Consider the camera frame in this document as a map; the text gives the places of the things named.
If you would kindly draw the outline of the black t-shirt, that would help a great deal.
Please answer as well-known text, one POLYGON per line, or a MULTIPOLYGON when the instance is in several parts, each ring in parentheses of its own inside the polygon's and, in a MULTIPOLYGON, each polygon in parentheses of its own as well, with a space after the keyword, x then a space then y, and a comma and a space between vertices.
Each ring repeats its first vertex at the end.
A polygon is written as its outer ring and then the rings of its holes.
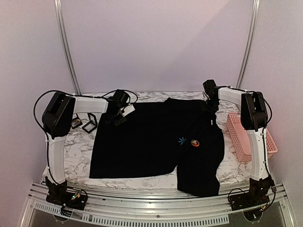
POLYGON ((223 132, 202 100, 168 98, 134 104, 118 126, 101 115, 90 162, 91 179, 141 178, 177 173, 177 189, 217 196, 217 169, 224 157, 223 132), (191 140, 199 141, 193 147, 191 140))

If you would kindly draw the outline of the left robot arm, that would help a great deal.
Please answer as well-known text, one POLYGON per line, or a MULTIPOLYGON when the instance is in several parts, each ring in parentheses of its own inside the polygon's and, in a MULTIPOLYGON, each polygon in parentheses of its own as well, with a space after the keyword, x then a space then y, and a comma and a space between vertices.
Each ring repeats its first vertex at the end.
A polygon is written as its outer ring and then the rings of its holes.
POLYGON ((130 95, 132 91, 117 89, 102 96, 68 94, 51 90, 53 97, 47 105, 42 120, 37 122, 45 134, 47 166, 43 176, 52 198, 60 205, 70 202, 70 194, 63 188, 67 185, 64 173, 64 144, 72 128, 75 114, 101 114, 107 124, 120 125, 134 111, 130 95))

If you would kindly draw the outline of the round orange white brooch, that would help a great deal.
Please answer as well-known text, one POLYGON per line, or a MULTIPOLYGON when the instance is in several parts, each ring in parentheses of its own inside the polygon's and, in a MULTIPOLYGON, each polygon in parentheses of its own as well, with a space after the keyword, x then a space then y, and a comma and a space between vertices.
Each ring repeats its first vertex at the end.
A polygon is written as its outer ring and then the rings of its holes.
POLYGON ((192 145, 193 147, 199 147, 200 143, 199 143, 199 141, 197 141, 197 140, 191 140, 191 145, 192 145))

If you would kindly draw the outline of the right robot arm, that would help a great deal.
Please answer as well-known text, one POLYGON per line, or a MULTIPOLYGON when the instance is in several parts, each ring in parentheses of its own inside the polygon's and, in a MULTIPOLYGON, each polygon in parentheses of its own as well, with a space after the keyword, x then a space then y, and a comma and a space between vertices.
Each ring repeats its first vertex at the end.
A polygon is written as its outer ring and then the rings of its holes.
POLYGON ((252 160, 250 192, 245 195, 248 206, 255 206, 263 199, 263 192, 275 186, 268 166, 267 125, 272 116, 268 116, 270 108, 263 94, 258 91, 247 91, 230 86, 217 86, 213 79, 203 83, 207 97, 207 105, 218 111, 220 101, 238 105, 241 125, 247 133, 252 160))

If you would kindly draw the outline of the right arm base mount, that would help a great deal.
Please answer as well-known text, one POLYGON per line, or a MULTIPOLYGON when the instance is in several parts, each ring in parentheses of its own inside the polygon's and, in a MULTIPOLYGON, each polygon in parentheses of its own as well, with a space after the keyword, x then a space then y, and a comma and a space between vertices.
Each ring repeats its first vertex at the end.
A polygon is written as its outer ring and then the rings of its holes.
POLYGON ((247 192, 235 188, 229 192, 227 198, 232 210, 241 210, 264 204, 260 211, 265 211, 275 201, 276 185, 271 176, 258 181, 250 178, 247 192))

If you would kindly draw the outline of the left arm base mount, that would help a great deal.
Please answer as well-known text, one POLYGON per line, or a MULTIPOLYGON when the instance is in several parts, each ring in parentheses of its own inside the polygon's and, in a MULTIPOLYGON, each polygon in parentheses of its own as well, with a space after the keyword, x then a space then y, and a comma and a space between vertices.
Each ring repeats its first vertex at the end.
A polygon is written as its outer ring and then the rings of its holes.
POLYGON ((84 210, 88 200, 88 194, 85 190, 68 186, 66 180, 59 184, 53 183, 48 177, 45 178, 45 184, 48 188, 47 202, 60 205, 63 209, 84 210))

